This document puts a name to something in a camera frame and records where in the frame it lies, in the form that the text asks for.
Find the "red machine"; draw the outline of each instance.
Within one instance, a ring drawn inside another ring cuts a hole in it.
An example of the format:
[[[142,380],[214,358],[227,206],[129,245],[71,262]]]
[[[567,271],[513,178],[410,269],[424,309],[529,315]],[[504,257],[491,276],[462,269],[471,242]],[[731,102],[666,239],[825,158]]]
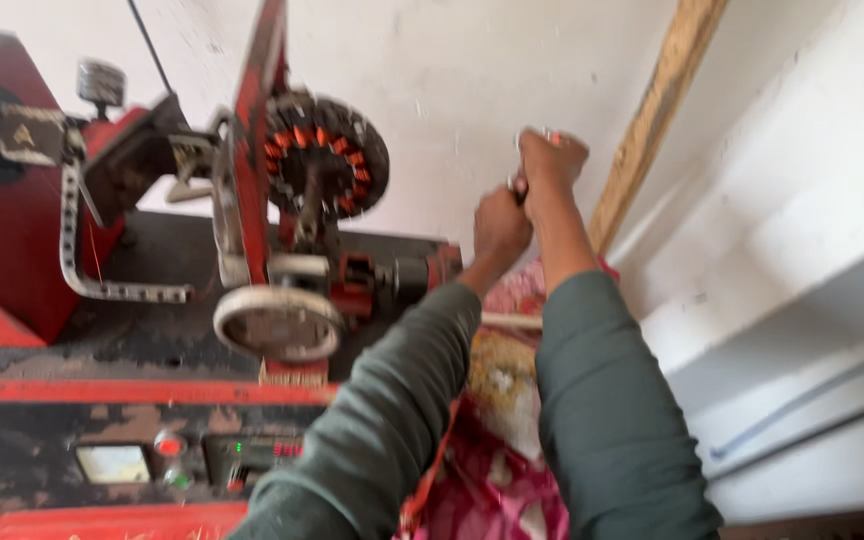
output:
[[[378,202],[388,153],[286,85],[283,9],[260,7],[206,130],[171,91],[109,122],[124,76],[97,62],[78,88],[97,118],[67,116],[0,35],[0,538],[220,537],[358,353],[461,269],[444,242],[338,230]],[[169,174],[213,219],[135,211]]]

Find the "red digital numbers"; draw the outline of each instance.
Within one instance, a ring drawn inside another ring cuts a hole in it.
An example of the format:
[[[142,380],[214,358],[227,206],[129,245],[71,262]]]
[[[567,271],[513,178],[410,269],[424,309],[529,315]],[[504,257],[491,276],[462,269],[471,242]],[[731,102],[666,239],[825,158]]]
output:
[[[296,443],[275,443],[271,447],[271,455],[274,458],[291,458],[303,454],[303,445]]]

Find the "green sleeve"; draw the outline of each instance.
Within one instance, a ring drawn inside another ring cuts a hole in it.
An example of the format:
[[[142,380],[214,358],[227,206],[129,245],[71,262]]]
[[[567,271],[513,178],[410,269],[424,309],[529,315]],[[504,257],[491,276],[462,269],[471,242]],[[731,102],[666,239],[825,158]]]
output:
[[[571,537],[718,538],[696,441],[613,279],[570,277],[542,319],[539,435]]]
[[[482,304],[452,283],[356,360],[292,469],[266,473],[230,538],[390,538],[465,386]]]

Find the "wooden stick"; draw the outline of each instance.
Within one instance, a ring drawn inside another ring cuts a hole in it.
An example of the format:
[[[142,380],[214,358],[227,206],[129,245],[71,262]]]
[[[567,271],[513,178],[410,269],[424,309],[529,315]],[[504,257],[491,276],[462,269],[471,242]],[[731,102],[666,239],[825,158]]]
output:
[[[649,87],[615,151],[608,182],[588,223],[595,253],[605,256],[666,137],[728,0],[679,0]]]

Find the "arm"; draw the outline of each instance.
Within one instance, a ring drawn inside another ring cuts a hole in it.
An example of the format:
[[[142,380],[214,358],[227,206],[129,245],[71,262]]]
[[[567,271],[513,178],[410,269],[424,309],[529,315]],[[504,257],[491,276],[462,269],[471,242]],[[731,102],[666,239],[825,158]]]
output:
[[[305,433],[294,468],[265,474],[230,538],[385,539],[431,463],[449,405],[466,383],[481,297],[528,246],[512,193],[476,211],[476,258],[355,360],[328,411]]]
[[[597,271],[575,176],[560,164],[570,149],[532,131],[520,145],[549,293],[535,356],[539,435],[572,538],[717,538],[682,411],[616,284]]]

